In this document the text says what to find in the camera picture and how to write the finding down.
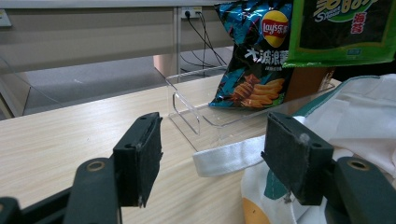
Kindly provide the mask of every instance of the light wood surface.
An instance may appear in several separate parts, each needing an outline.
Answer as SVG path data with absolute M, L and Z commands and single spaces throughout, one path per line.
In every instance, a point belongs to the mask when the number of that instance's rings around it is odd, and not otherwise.
M 80 164 L 109 157 L 134 121 L 155 111 L 161 170 L 146 208 L 122 208 L 124 223 L 243 223 L 242 173 L 196 174 L 194 149 L 167 117 L 165 87 L 0 121 L 0 196 L 23 208 L 70 187 Z

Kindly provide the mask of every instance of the seaweed snack package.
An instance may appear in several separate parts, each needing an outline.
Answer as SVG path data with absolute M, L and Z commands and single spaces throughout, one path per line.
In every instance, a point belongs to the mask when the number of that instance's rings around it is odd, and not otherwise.
M 285 67 L 388 63 L 396 50 L 394 0 L 296 0 Z

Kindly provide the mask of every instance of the transparent acrylic container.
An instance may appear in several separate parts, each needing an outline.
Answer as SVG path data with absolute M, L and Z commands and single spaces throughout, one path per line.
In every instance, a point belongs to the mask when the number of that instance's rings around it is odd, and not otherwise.
M 208 106 L 216 94 L 225 67 L 175 75 L 166 79 L 169 118 L 197 151 L 221 147 L 265 134 L 267 114 L 292 114 L 326 91 L 265 110 Z

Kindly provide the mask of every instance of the black cable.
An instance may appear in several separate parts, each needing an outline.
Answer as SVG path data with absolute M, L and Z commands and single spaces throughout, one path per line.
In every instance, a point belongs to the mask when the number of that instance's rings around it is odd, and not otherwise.
M 210 49 L 212 49 L 212 51 L 215 53 L 215 55 L 219 56 L 219 55 L 216 53 L 216 51 L 213 49 L 213 47 L 210 46 L 207 42 L 205 42 L 205 40 L 204 40 L 204 38 L 201 36 L 201 34 L 195 29 L 194 25 L 192 25 L 191 21 L 190 21 L 190 20 L 187 20 L 187 21 L 189 22 L 190 26 L 191 26 L 192 29 L 195 31 L 195 33 L 197 33 L 198 36 L 201 37 L 201 39 L 204 41 L 204 43 L 205 43 Z
M 200 58 L 194 53 L 193 50 L 191 51 L 191 53 L 192 53 L 192 54 L 195 56 L 195 58 L 198 59 L 201 63 L 203 62 L 202 59 L 200 59 Z M 216 67 L 215 65 L 210 64 L 210 63 L 205 63 L 205 65 L 206 65 L 206 66 L 211 66 L 211 67 Z
M 205 69 L 205 67 L 204 67 L 204 64 L 205 64 L 205 53 L 206 53 L 206 35 L 204 35 L 204 55 L 203 55 L 203 59 L 202 59 L 202 69 L 204 70 Z
M 191 63 L 191 62 L 187 61 L 181 54 L 180 54 L 180 58 L 186 63 L 192 64 L 192 65 L 195 65 L 195 66 L 200 66 L 200 67 L 202 66 L 201 64 Z M 205 67 L 216 67 L 216 66 L 215 65 L 206 65 Z
M 215 56 L 218 59 L 218 61 L 219 61 L 219 58 L 220 58 L 224 62 L 224 60 L 215 52 L 215 50 L 213 48 L 213 45 L 212 45 L 212 42 L 210 41 L 209 34 L 206 31 L 206 21 L 205 21 L 204 14 L 202 12 L 197 12 L 197 14 L 199 15 L 199 17 L 201 19 L 201 24 L 204 26 L 205 37 L 207 37 L 207 41 L 209 42 L 208 46 L 213 50 L 213 52 L 215 53 Z
M 184 69 L 184 68 L 180 68 L 180 70 L 183 71 L 183 72 L 191 72 L 191 71 L 186 70 L 186 69 Z

